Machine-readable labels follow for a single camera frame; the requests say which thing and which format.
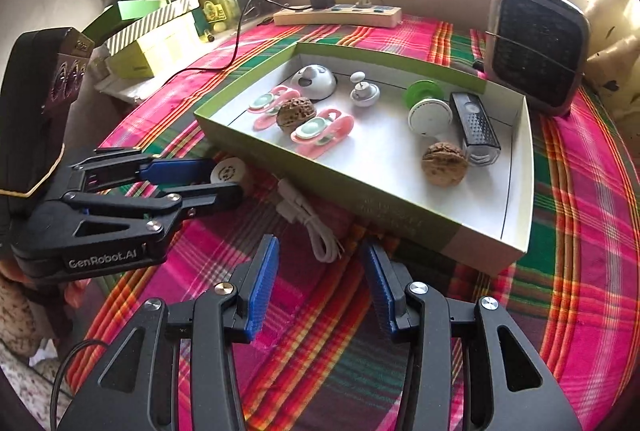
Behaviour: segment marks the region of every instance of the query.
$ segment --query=pink clip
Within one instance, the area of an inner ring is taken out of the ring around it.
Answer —
[[[333,119],[333,121],[331,119],[331,114],[335,114],[335,119]],[[317,118],[327,119],[330,121],[330,124],[315,137],[300,138],[296,134],[297,130],[291,134],[291,140],[300,144],[297,148],[298,154],[306,156],[311,160],[315,160],[324,154],[325,151],[330,150],[336,144],[343,141],[351,133],[351,130],[353,130],[353,126],[355,125],[355,119],[353,116],[344,114],[335,108],[327,108],[326,110],[323,110],[315,117],[315,119]]]
[[[290,99],[297,99],[298,97],[300,97],[299,91],[294,90],[293,88],[289,88],[285,85],[278,85],[274,88],[271,88],[269,93],[275,96],[273,101],[265,104],[264,106],[260,105],[256,108],[252,108],[253,104],[251,104],[247,108],[247,111],[251,114],[262,114],[260,117],[255,119],[254,130],[256,132],[266,130],[268,127],[273,126],[273,124],[275,124],[276,122],[276,116],[280,107],[286,101],[289,101]]]

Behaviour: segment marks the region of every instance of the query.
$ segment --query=striped tablecloth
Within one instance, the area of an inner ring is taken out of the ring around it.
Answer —
[[[105,146],[141,146],[164,156],[215,156],[193,117],[215,88],[297,40],[399,53],[442,65],[481,56],[482,34],[455,34],[449,23],[405,16],[396,29],[354,26],[263,26],[242,36],[239,58],[225,72],[180,75],[136,109]],[[216,50],[198,66],[231,55]],[[108,295],[87,337],[111,341],[148,297],[193,299],[228,279],[255,251],[263,233],[281,241],[281,265],[262,332],[234,349],[250,430],[393,429],[407,348],[378,330],[362,267],[353,256],[367,231],[383,237],[415,279],[449,297],[491,294],[527,334],[571,401],[586,431],[620,395],[640,349],[638,177],[597,98],[580,90],[566,118],[531,112],[535,199],[528,254],[490,278],[383,234],[366,220],[316,199],[333,220],[346,256],[318,263],[306,231],[280,218],[268,195],[275,179],[254,170],[252,198],[231,213],[190,221],[166,264],[103,280]],[[122,192],[152,191],[148,183]],[[100,351],[80,355],[69,371],[79,387]],[[182,350],[180,423],[190,429],[189,350]],[[452,428],[462,416],[460,345],[454,347]]]

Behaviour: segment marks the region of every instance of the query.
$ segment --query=white cable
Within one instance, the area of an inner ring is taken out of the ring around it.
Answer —
[[[306,227],[316,259],[322,263],[332,263],[340,258],[344,252],[343,246],[334,232],[322,223],[302,193],[286,179],[278,182],[278,193],[282,201],[276,205],[276,211],[289,223],[298,221]]]

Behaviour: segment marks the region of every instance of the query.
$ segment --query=rubber band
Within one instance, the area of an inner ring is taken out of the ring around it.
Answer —
[[[65,153],[65,145],[62,145],[62,148],[60,148],[60,154],[58,155],[58,158],[56,159],[56,161],[53,163],[53,165],[51,166],[51,169],[49,169],[49,171],[47,171],[47,174],[44,175],[44,177],[42,177],[38,183],[36,185],[34,185],[29,191],[27,191],[26,193],[18,193],[16,191],[6,191],[4,189],[0,189],[0,196],[11,196],[14,198],[29,198],[31,195],[34,194],[34,192],[36,192],[38,190],[38,188],[44,184],[51,175],[53,175],[53,172],[56,170],[56,168],[58,167],[58,165],[60,164],[60,162],[62,161],[62,156]]]

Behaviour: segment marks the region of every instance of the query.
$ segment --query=space heater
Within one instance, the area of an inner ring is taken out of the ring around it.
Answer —
[[[567,0],[492,0],[484,71],[560,116],[582,80],[589,36],[589,22]]]

